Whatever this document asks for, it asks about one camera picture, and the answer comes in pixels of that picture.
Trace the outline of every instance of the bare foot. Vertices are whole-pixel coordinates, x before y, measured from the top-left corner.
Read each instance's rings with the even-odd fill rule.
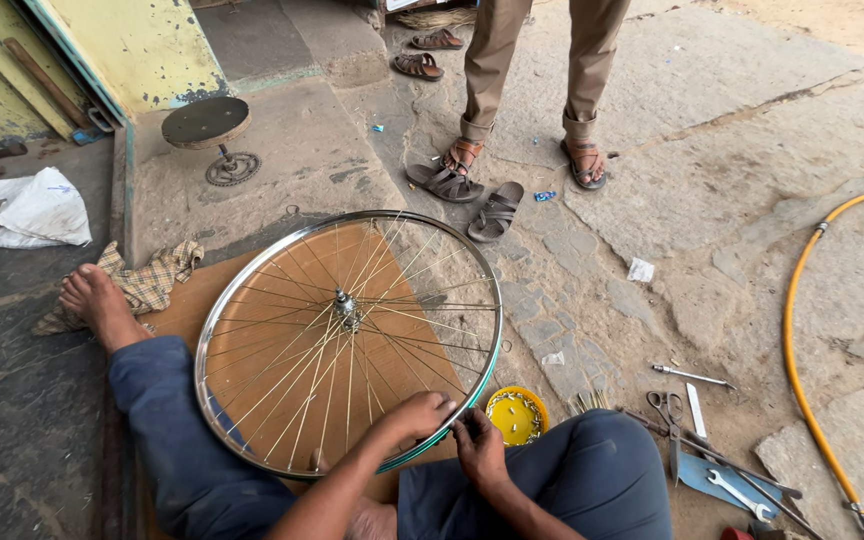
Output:
[[[332,466],[320,448],[309,456],[309,470],[328,474]],[[381,504],[368,497],[359,497],[348,518],[344,540],[396,540],[399,538],[399,512],[394,504]]]
[[[82,264],[62,280],[58,301],[88,323],[109,355],[153,337],[129,311],[122,289],[94,264]]]
[[[575,163],[575,170],[577,171],[592,171],[592,178],[589,178],[589,175],[585,175],[582,178],[579,178],[579,182],[582,184],[588,184],[590,182],[597,182],[600,178],[602,178],[602,173],[606,170],[606,162],[603,159],[601,153],[598,152],[598,149],[595,148],[595,145],[591,139],[576,139],[567,137],[565,139],[565,145],[568,147],[570,155],[574,156],[577,151],[582,150],[585,151],[583,153],[587,155],[580,155],[579,157],[574,157],[572,161]]]
[[[456,155],[459,157],[459,162],[467,164],[468,166],[472,166],[473,160],[475,160],[476,154],[479,153],[479,150],[476,150],[475,153],[473,153],[471,150],[459,146],[460,142],[462,142],[465,146],[472,145],[473,147],[478,147],[478,149],[481,150],[482,143],[485,141],[459,137],[455,139],[455,142],[452,143],[452,146],[450,146],[445,152],[445,154],[441,157],[441,163],[446,168],[452,169],[459,174],[466,175],[469,174],[469,170],[467,170],[466,167],[460,165],[458,161],[456,161],[455,158],[452,157],[452,151],[454,150]]]

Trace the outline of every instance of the yellow hose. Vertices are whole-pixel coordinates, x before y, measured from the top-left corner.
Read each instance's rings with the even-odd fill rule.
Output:
[[[801,409],[801,414],[805,417],[805,423],[808,425],[808,430],[812,433],[812,437],[815,439],[815,444],[819,447],[819,452],[822,453],[825,461],[828,462],[828,466],[832,469],[835,479],[838,480],[839,485],[842,486],[842,491],[846,493],[848,501],[852,504],[852,510],[858,514],[859,522],[862,525],[862,532],[864,533],[864,510],[859,502],[858,493],[852,483],[849,482],[849,477],[846,476],[846,472],[842,470],[842,466],[839,465],[839,460],[835,458],[835,453],[833,453],[832,447],[829,446],[829,441],[826,440],[826,436],[822,433],[822,428],[815,420],[815,415],[812,414],[812,409],[809,407],[809,401],[806,399],[806,393],[803,391],[802,384],[799,382],[799,373],[795,368],[795,351],[792,349],[792,310],[795,307],[795,293],[796,289],[799,288],[799,277],[802,276],[803,268],[806,267],[806,260],[809,258],[809,253],[812,251],[812,247],[815,246],[815,243],[822,237],[826,228],[829,227],[829,224],[832,223],[838,215],[862,201],[864,201],[864,195],[843,202],[836,207],[829,215],[825,216],[824,221],[819,224],[819,227],[816,227],[815,232],[812,233],[812,237],[801,250],[801,254],[798,256],[798,262],[796,262],[795,265],[795,270],[792,271],[792,278],[789,280],[788,296],[785,299],[785,311],[782,317],[782,352],[785,354],[785,371],[788,373],[789,383],[792,385],[792,391],[795,393],[798,408]]]

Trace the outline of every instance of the hand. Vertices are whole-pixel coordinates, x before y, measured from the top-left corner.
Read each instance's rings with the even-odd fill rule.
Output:
[[[417,392],[405,399],[379,421],[399,442],[431,436],[457,407],[446,392]]]
[[[467,408],[452,423],[452,436],[459,451],[462,472],[479,493],[511,482],[505,468],[505,444],[486,413],[479,408]]]

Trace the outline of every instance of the rolled-up trouser cuff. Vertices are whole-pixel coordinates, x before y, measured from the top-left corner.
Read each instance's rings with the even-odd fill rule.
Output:
[[[565,134],[570,139],[591,139],[595,130],[595,120],[598,113],[587,122],[580,122],[569,117],[569,113],[565,110],[561,112],[561,127],[565,129]]]
[[[492,132],[493,126],[496,124],[493,123],[489,126],[480,126],[478,124],[474,124],[469,120],[466,120],[466,117],[462,116],[462,137],[466,139],[471,139],[473,141],[485,141],[489,134]]]

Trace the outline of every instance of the blue trousers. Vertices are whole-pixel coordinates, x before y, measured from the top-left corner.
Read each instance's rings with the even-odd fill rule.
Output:
[[[147,469],[163,532],[178,540],[258,540],[289,510],[292,492],[207,427],[182,338],[116,350],[108,377]],[[596,409],[562,422],[530,445],[508,448],[506,463],[515,485],[585,538],[672,538],[659,451],[648,431],[623,414]],[[519,538],[456,459],[400,472],[397,507],[400,540]]]

